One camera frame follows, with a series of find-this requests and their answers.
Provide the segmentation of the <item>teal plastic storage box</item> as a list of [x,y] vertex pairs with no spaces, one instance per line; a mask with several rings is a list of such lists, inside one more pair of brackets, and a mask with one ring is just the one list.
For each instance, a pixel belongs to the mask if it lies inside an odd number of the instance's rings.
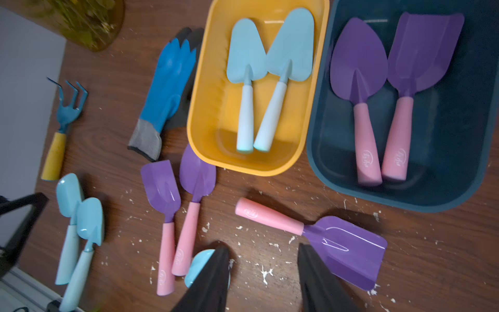
[[[408,177],[362,187],[357,181],[353,107],[330,86],[333,45],[360,18],[390,50],[400,16],[464,15],[446,75],[415,96]],[[330,11],[307,137],[315,175],[349,196],[400,209],[435,213],[467,201],[480,187],[498,114],[497,1],[335,1]]]

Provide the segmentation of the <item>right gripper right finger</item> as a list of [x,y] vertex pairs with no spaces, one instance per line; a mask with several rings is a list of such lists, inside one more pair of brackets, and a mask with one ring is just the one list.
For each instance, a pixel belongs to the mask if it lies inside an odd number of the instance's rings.
[[299,245],[298,271],[304,311],[359,311],[312,246]]

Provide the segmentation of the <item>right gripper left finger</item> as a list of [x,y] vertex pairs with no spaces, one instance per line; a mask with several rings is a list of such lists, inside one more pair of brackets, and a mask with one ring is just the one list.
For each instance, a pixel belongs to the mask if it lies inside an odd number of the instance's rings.
[[175,311],[225,311],[230,286],[229,249],[219,246],[199,252],[185,277],[188,290]]

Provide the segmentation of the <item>teal shovel sideways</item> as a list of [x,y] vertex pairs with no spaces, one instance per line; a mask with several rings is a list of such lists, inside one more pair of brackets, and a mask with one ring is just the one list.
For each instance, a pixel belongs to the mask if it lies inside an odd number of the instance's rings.
[[266,69],[279,77],[267,106],[253,147],[269,152],[278,126],[288,81],[303,82],[313,67],[314,18],[305,8],[291,11],[286,17],[266,56]]

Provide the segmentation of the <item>purple pointed shovel top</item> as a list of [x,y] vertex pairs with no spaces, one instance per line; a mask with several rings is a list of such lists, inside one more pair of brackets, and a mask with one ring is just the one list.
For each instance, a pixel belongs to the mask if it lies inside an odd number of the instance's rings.
[[362,19],[349,19],[333,49],[330,85],[336,96],[352,103],[357,180],[365,187],[382,184],[367,100],[385,84],[387,72],[387,54],[379,36]]

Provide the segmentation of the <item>yellow plastic storage box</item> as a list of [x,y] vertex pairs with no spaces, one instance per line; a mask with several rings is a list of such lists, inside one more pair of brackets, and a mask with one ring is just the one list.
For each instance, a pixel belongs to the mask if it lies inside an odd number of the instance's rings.
[[[241,87],[226,77],[231,30],[241,18],[254,20],[264,46],[275,39],[291,10],[303,7],[314,18],[313,69],[304,82],[292,82],[274,143],[268,153],[236,151],[237,100]],[[187,121],[188,141],[203,161],[257,176],[276,176],[300,157],[307,138],[331,3],[322,1],[213,1],[207,17]]]

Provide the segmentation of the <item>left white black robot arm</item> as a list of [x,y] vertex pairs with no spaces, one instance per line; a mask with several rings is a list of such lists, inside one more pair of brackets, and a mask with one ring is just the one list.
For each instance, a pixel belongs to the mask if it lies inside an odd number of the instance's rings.
[[1,278],[17,264],[30,233],[48,201],[48,197],[41,192],[13,201],[1,196],[1,216],[23,207],[30,207],[24,220],[14,228],[13,236],[5,246],[1,246]]

